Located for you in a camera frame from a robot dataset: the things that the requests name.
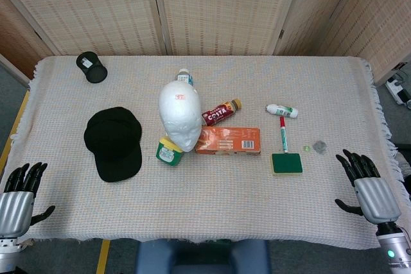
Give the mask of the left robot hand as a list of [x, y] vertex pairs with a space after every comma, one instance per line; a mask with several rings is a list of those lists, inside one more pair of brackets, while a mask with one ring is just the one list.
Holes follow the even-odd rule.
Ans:
[[46, 163], [28, 163], [12, 171], [1, 194], [1, 238], [15, 239], [31, 226], [49, 218], [55, 206], [33, 215], [33, 208]]

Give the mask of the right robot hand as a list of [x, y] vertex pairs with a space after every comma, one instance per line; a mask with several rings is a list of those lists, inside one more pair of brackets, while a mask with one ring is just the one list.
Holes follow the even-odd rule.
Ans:
[[349, 206], [340, 199], [336, 199], [335, 203], [343, 211], [363, 216], [374, 225], [397, 221], [401, 211], [374, 162], [365, 155], [348, 150], [343, 150], [343, 153], [336, 155], [336, 158], [344, 168], [359, 205]]

